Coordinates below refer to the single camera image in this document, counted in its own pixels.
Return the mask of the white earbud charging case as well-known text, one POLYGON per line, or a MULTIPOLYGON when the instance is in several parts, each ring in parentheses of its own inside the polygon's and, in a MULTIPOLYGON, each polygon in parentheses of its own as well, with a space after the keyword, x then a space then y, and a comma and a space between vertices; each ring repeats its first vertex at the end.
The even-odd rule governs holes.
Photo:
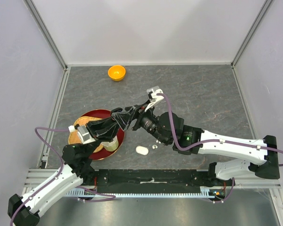
POLYGON ((148 148, 144 146, 137 146, 135 149, 136 153, 141 154, 141 155, 147 155, 149 153, 148 148))

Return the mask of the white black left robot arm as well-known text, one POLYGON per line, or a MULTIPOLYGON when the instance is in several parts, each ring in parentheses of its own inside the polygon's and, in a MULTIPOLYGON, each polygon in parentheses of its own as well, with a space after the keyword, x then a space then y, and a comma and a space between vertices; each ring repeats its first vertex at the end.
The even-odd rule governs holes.
POLYGON ((60 167, 44 182, 22 196, 17 194, 8 201, 8 215, 12 226, 35 226, 40 217, 67 192, 80 185, 90 185, 94 169, 90 156, 102 142, 111 142, 120 130, 116 113, 86 125, 71 125, 64 131, 77 133, 78 144, 66 145, 59 157, 60 167))

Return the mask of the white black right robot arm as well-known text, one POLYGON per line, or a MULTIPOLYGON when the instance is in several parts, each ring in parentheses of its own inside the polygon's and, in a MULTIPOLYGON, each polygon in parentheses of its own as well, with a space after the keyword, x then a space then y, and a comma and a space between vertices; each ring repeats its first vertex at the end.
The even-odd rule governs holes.
POLYGON ((279 179, 279 161, 274 136, 263 139, 242 139, 222 136, 208 130, 188 126, 169 108, 160 116, 153 113, 154 103, 134 105, 111 111, 112 118, 122 130, 135 121, 133 130, 143 128, 164 145, 185 155, 216 154, 231 157, 227 162, 213 162, 206 174, 211 185, 218 185, 242 175, 263 179, 279 179))

